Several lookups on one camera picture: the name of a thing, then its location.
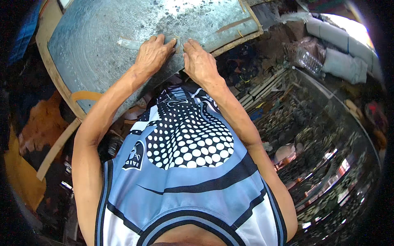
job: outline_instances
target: curved wooden strip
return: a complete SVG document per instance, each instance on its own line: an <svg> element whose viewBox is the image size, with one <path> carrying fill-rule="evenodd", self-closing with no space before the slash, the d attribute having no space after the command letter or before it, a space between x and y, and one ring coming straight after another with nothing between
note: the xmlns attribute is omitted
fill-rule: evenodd
<svg viewBox="0 0 394 246"><path fill-rule="evenodd" d="M40 168L37 171L36 177L42 181L46 175L46 172L49 169L49 166L61 150L63 148L66 141L72 135L72 133L79 127L81 124L81 120L75 118L75 120L64 130L64 132L60 135L60 137L56 140L55 144L52 146L48 154L45 156L45 159L41 163Z"/></svg>

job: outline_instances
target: leather scrap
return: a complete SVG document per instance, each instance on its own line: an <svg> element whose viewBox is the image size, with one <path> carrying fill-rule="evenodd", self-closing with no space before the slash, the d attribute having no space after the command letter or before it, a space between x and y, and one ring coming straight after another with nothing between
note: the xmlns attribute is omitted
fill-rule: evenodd
<svg viewBox="0 0 394 246"><path fill-rule="evenodd" d="M60 115L61 95L56 90L48 101L41 100L30 110L30 118L18 136L19 153L41 151L44 145L53 146L69 125Z"/></svg>

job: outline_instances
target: hand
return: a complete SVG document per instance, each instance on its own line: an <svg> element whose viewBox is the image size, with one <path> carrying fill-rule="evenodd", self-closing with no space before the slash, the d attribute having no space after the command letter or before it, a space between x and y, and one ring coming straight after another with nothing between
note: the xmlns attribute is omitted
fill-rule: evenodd
<svg viewBox="0 0 394 246"><path fill-rule="evenodd" d="M151 36L139 48L136 62L134 65L140 71L151 77L157 73L163 66L167 58L175 52L174 45L177 43L176 39L172 39L167 44L164 44L164 34Z"/></svg>
<svg viewBox="0 0 394 246"><path fill-rule="evenodd" d="M224 79L219 75L216 68L215 58L207 53L200 44L189 39L184 44L185 72L206 92L213 88L226 85Z"/></svg>

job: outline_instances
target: polka dot pattern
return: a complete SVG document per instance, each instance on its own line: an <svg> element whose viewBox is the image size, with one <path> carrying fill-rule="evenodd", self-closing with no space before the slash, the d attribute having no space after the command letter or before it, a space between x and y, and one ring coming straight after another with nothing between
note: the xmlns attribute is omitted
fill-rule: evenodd
<svg viewBox="0 0 394 246"><path fill-rule="evenodd" d="M218 167L232 155L234 139L226 126L194 99L162 101L161 120L146 137L147 156L158 168Z"/></svg>

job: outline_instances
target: sleeveless jersey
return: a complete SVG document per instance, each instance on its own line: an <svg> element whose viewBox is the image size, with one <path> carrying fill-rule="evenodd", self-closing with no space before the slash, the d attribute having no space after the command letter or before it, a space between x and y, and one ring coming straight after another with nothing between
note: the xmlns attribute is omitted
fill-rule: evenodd
<svg viewBox="0 0 394 246"><path fill-rule="evenodd" d="M273 193L196 84L164 90L104 164L96 245L147 246L194 224L227 245L284 245Z"/></svg>

